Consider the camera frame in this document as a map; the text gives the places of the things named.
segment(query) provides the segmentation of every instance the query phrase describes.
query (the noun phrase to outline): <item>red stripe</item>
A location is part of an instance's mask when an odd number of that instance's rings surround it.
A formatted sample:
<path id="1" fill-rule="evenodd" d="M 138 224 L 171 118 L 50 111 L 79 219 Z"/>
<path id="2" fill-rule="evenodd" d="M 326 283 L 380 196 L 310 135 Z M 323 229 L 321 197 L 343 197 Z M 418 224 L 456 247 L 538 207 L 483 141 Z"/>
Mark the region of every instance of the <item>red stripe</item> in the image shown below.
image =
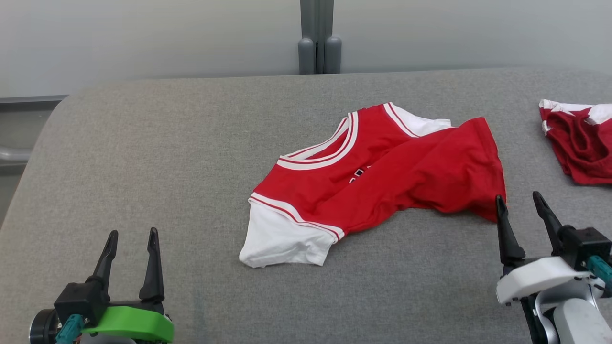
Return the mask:
<path id="1" fill-rule="evenodd" d="M 334 136 L 338 135 L 338 133 L 340 132 L 340 129 L 342 129 L 342 126 L 344 125 L 344 123 L 345 123 L 345 122 L 346 122 L 346 117 L 342 119 L 342 121 L 340 122 L 340 125 L 338 126 L 338 129 L 336 130 L 336 132 L 335 132 L 335 133 L 332 135 L 332 137 L 330 137 L 329 139 L 327 139 L 327 141 L 324 141 L 324 142 L 322 142 L 322 143 L 320 143 L 320 144 L 317 144 L 317 145 L 316 145 L 316 146 L 314 146 L 314 147 L 304 148 L 304 149 L 303 149 L 303 150 L 301 150 L 301 151 L 297 151 L 297 152 L 292 153 L 291 155 L 287 155 L 287 156 L 288 156 L 288 157 L 290 157 L 290 158 L 292 158 L 292 157 L 294 157 L 294 156 L 296 156 L 296 155 L 299 155 L 299 154 L 304 153 L 305 151 L 308 151 L 309 149 L 314 149 L 314 148 L 320 147 L 320 146 L 322 146 L 322 145 L 324 145 L 324 144 L 328 143 L 328 142 L 329 142 L 331 139 L 333 139 L 333 138 L 334 138 Z"/>
<path id="2" fill-rule="evenodd" d="M 342 153 L 346 149 L 346 147 L 348 146 L 348 143 L 351 141 L 351 136 L 353 135 L 353 130 L 354 130 L 354 125 L 351 123 L 351 130 L 348 132 L 348 134 L 346 134 L 346 139 L 345 139 L 345 142 L 343 143 L 343 146 L 336 153 L 334 153 L 333 155 L 325 157 L 325 159 L 316 160 L 316 161 L 314 161 L 314 160 L 313 161 L 295 161 L 295 160 L 288 160 L 287 158 L 280 157 L 279 160 L 282 160 L 282 161 L 285 161 L 285 162 L 303 164 L 303 165 L 329 161 L 329 160 L 335 158 L 336 156 L 340 155 L 340 153 Z"/>
<path id="3" fill-rule="evenodd" d="M 391 112 L 393 112 L 393 114 L 395 115 L 395 117 L 397 117 L 397 119 L 399 119 L 399 120 L 400 120 L 400 123 L 401 123 L 401 124 L 404 126 L 404 128 L 406 128 L 406 130 L 408 130 L 408 131 L 409 131 L 411 134 L 413 134 L 414 136 L 416 136 L 416 137 L 420 137 L 420 136 L 418 136 L 417 134 L 415 134 L 414 132 L 412 132 L 412 130 L 410 130 L 410 128 L 409 128 L 409 127 L 408 127 L 408 126 L 407 126 L 407 125 L 406 125 L 406 124 L 405 124 L 405 123 L 404 123 L 404 122 L 401 120 L 401 117 L 399 117 L 399 116 L 397 115 L 397 113 L 395 113 L 395 110 L 393 110 L 393 105 L 391 105 L 391 103 L 388 103 L 388 104 L 389 104 L 389 108 L 391 109 Z"/>
<path id="4" fill-rule="evenodd" d="M 315 226 L 315 227 L 317 227 L 317 228 L 319 228 L 319 229 L 326 230 L 326 231 L 330 231 L 330 232 L 332 232 L 332 233 L 334 233 L 334 234 L 336 235 L 336 237 L 338 238 L 338 240 L 340 240 L 340 236 L 338 235 L 338 233 L 336 233 L 335 231 L 330 230 L 329 228 L 325 228 L 325 227 L 319 226 L 319 225 L 317 225 L 317 224 L 315 224 L 315 223 L 312 223 L 312 222 L 303 222 L 303 221 L 298 221 L 298 220 L 297 220 L 295 217 L 293 217 L 293 215 L 292 215 L 292 214 L 291 214 L 289 211 L 287 211 L 287 210 L 285 210 L 285 209 L 283 209 L 283 208 L 281 208 L 281 207 L 279 207 L 279 206 L 274 206 L 274 205 L 272 205 L 272 204 L 270 204 L 270 203 L 264 202 L 264 201 L 262 201 L 262 200 L 260 200 L 260 199 L 258 199 L 258 198 L 256 198 L 256 197 L 253 197 L 253 196 L 251 196 L 251 198 L 253 198 L 253 199 L 254 199 L 254 200 L 256 200 L 257 202 L 261 202 L 261 203 L 265 204 L 266 206 L 269 206 L 269 207 L 271 207 L 271 208 L 278 209 L 278 210 L 280 210 L 280 211 L 284 212 L 285 214 L 289 215 L 289 216 L 290 216 L 290 217 L 293 219 L 293 221 L 294 221 L 294 222 L 296 222 L 296 223 L 307 223 L 307 224 L 309 224 L 309 225 L 311 225 L 311 226 Z"/>

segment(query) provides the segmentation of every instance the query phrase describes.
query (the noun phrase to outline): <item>gray floor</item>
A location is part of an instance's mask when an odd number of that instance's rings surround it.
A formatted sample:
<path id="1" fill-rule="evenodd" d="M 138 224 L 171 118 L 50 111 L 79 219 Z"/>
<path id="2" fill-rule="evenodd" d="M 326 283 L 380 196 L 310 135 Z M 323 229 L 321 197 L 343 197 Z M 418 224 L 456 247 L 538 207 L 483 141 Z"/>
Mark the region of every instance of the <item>gray floor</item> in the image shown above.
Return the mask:
<path id="1" fill-rule="evenodd" d="M 42 127 L 58 102 L 0 103 L 0 146 L 33 148 Z M 23 168 L 0 160 L 0 226 Z"/>

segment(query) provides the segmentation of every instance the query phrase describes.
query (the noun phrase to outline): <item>round black motor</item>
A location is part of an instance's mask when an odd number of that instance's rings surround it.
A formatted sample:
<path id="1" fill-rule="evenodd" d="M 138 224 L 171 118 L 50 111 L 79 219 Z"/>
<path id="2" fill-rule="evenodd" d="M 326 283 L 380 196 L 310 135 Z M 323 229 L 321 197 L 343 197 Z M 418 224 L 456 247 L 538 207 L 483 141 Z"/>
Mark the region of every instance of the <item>round black motor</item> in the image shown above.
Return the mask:
<path id="1" fill-rule="evenodd" d="M 30 325 L 30 344 L 53 344 L 58 334 L 58 313 L 55 309 L 43 309 Z"/>

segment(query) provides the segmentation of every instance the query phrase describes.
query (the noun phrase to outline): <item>teal connector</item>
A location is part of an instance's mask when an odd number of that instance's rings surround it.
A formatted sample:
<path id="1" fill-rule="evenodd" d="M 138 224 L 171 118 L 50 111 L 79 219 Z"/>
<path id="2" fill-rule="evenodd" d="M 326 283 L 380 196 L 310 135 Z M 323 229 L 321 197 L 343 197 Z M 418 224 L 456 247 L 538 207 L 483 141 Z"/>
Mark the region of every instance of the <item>teal connector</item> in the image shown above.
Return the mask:
<path id="1" fill-rule="evenodd" d="M 58 344 L 72 344 L 81 335 L 81 331 L 85 327 L 83 317 L 79 314 L 73 314 L 68 317 L 66 323 L 62 325 L 62 329 L 55 336 L 55 341 Z"/>
<path id="2" fill-rule="evenodd" d="M 586 263 L 586 268 L 589 269 L 595 276 L 602 279 L 606 284 L 612 285 L 612 267 L 599 256 L 591 256 Z"/>

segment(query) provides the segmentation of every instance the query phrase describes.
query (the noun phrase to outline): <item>folded red garment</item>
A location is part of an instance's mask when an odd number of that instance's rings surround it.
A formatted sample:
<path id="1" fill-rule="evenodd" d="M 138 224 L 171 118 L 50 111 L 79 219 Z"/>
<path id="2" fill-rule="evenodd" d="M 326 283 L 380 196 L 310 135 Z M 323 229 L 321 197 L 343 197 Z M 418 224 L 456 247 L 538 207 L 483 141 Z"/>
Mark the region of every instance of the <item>folded red garment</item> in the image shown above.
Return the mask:
<path id="1" fill-rule="evenodd" d="M 542 130 L 563 172 L 578 184 L 612 184 L 612 104 L 540 101 Z"/>

